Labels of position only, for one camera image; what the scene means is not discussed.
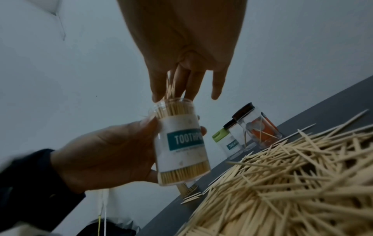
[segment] gray table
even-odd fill
[[[346,90],[320,102],[308,110],[294,116],[288,121],[278,126],[284,137],[316,123],[307,132],[318,133],[346,122],[357,113],[370,109],[359,120],[348,126],[345,130],[355,129],[373,123],[373,76],[349,87]],[[243,153],[234,161],[240,160],[247,153]],[[218,177],[231,165],[225,162],[220,163],[212,169],[211,173],[197,181],[200,191],[208,187],[216,177]],[[199,198],[190,203],[180,205],[183,200],[178,197],[153,218],[140,232],[139,236],[173,236],[178,229],[188,221],[191,214],[199,206],[204,198]]]

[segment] black lid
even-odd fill
[[[245,116],[247,113],[249,113],[250,111],[252,111],[255,107],[253,106],[253,103],[248,103],[246,105],[244,105],[240,110],[238,110],[233,116],[232,118],[235,120],[235,121],[238,121],[239,119],[241,119],[243,116]]]
[[[237,121],[235,121],[235,120],[232,119],[232,120],[228,121],[228,123],[226,123],[223,126],[223,128],[226,129],[226,130],[228,130],[230,127],[234,126],[235,124],[237,124]]]

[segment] dark sleeve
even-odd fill
[[[52,231],[83,200],[52,168],[51,149],[34,152],[0,173],[0,232],[17,222]]]

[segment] pile of toothpicks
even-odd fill
[[[229,162],[177,235],[373,235],[373,125],[341,133],[366,112]]]

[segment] teal label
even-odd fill
[[[232,143],[230,143],[230,144],[227,145],[227,148],[228,148],[229,150],[231,150],[232,148],[234,148],[234,147],[237,146],[237,145],[238,145],[238,141],[235,139],[235,140],[233,140]]]
[[[200,129],[185,129],[167,134],[170,151],[204,144]]]

